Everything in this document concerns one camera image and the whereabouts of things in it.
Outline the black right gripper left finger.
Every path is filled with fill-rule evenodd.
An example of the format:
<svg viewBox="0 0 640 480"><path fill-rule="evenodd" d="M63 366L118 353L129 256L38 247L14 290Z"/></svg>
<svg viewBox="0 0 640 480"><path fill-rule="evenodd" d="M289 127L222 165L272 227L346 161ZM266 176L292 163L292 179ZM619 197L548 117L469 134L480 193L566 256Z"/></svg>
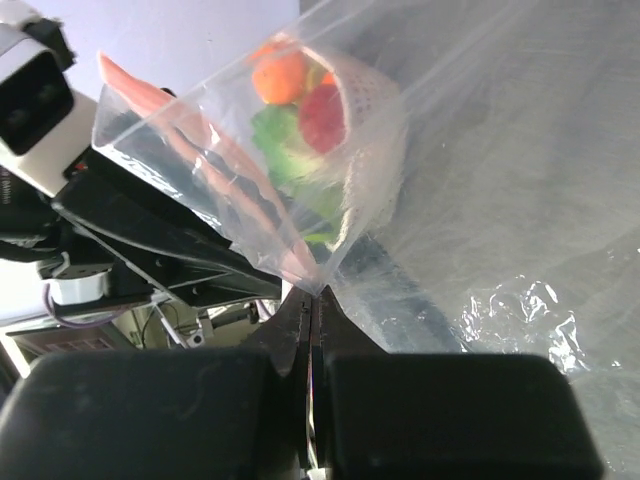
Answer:
<svg viewBox="0 0 640 480"><path fill-rule="evenodd" d="M229 348L51 353L1 411L5 479L299 479L311 299Z"/></svg>

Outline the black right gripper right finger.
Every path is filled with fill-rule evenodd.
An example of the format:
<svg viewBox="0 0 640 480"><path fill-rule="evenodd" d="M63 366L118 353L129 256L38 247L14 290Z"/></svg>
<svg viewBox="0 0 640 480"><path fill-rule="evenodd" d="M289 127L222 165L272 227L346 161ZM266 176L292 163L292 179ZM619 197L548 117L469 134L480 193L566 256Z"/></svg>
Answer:
<svg viewBox="0 0 640 480"><path fill-rule="evenodd" d="M333 479L600 479L566 377L531 354L388 353L325 290L314 426Z"/></svg>

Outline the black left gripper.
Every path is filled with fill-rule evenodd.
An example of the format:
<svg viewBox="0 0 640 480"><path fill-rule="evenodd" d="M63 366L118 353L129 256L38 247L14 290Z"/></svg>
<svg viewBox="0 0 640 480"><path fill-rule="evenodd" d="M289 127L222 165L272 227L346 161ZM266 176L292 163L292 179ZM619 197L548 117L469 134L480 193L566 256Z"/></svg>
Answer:
<svg viewBox="0 0 640 480"><path fill-rule="evenodd" d="M279 279L251 267L186 207L95 152L88 119L67 119L54 133L65 180L51 206L61 219L65 262L53 278L106 273L110 297L157 289L194 308L279 298Z"/></svg>

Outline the orange toy fruit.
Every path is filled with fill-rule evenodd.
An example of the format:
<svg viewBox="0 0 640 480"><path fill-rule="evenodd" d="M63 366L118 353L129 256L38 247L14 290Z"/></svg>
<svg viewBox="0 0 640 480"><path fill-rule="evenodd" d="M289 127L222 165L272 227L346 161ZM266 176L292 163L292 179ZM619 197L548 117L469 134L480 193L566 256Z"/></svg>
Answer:
<svg viewBox="0 0 640 480"><path fill-rule="evenodd" d="M282 42L268 43L257 50L252 83L266 104L294 103L305 92L308 63L298 49Z"/></svg>

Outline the clear zip top bag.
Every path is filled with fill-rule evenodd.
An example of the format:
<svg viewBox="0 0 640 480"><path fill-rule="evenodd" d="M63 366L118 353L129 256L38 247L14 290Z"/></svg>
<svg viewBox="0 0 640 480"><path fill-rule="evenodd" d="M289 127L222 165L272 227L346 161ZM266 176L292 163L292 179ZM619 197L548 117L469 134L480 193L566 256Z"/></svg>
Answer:
<svg viewBox="0 0 640 480"><path fill-rule="evenodd" d="M251 56L282 42L333 49L397 83L407 113L391 220L331 250L310 244L252 141L267 105ZM333 77L309 59L303 98ZM639 475L639 5L635 1L324 1L173 96L98 58L112 157L143 129L190 164L225 165L213 229L255 269L311 299L331 290L388 353L531 354L569 382L604 465Z"/></svg>

